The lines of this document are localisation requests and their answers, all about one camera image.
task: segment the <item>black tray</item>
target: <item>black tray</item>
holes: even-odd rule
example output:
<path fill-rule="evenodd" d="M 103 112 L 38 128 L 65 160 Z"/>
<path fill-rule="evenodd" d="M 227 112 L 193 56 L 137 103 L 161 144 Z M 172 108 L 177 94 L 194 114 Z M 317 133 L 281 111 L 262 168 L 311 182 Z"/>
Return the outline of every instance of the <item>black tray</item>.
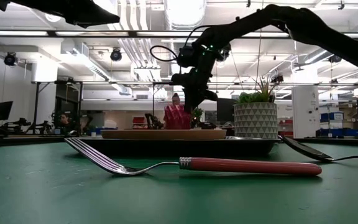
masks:
<path fill-rule="evenodd" d="M 245 157 L 266 156 L 279 139 L 223 140 L 128 140 L 95 139 L 81 140 L 99 152 L 113 157 Z"/>

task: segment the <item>white geometric planter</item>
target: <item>white geometric planter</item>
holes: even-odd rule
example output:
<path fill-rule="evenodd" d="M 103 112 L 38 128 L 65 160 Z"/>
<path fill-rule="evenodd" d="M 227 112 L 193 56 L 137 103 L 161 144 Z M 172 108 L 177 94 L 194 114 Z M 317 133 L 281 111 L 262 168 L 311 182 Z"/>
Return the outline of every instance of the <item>white geometric planter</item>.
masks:
<path fill-rule="evenodd" d="M 238 137 L 276 139 L 277 105 L 275 103 L 235 104 L 234 124 Z"/>

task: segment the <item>table surface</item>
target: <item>table surface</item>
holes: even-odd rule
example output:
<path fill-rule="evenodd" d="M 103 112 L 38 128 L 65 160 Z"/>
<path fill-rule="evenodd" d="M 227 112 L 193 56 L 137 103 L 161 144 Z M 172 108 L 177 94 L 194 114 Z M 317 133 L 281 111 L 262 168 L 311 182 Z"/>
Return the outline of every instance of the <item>table surface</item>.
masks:
<path fill-rule="evenodd" d="M 310 146 L 358 155 L 358 147 Z M 262 159 L 312 161 L 284 144 Z M 175 166 L 115 177 L 65 143 L 0 147 L 0 223 L 358 223 L 358 159 L 322 168 L 315 178 Z"/>

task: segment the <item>red object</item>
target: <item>red object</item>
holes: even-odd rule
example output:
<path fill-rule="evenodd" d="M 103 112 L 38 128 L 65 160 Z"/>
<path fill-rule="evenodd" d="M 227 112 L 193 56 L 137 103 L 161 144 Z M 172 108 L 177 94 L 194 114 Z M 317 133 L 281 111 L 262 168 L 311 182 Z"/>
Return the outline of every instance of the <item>red object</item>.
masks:
<path fill-rule="evenodd" d="M 168 105 L 164 110 L 165 129 L 190 129 L 191 115 L 185 112 L 183 105 Z"/>
<path fill-rule="evenodd" d="M 134 117 L 132 119 L 132 123 L 134 123 L 134 124 L 144 124 L 145 123 L 145 118 L 144 117 Z"/>
<path fill-rule="evenodd" d="M 262 162 L 192 157 L 191 170 L 262 174 L 318 175 L 320 166 L 301 162 Z"/>
<path fill-rule="evenodd" d="M 281 136 L 293 137 L 293 131 L 279 131 L 278 134 L 281 135 Z"/>
<path fill-rule="evenodd" d="M 288 119 L 288 120 L 281 120 L 280 124 L 293 124 L 293 120 Z"/>

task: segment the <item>wooden tray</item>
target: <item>wooden tray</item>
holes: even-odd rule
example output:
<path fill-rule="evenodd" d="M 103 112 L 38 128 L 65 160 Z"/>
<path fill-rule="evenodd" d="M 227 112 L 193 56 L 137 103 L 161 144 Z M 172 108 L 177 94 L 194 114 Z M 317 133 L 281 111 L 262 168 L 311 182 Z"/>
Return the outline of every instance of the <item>wooden tray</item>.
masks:
<path fill-rule="evenodd" d="M 104 139 L 136 140 L 217 140 L 226 130 L 102 130 Z"/>

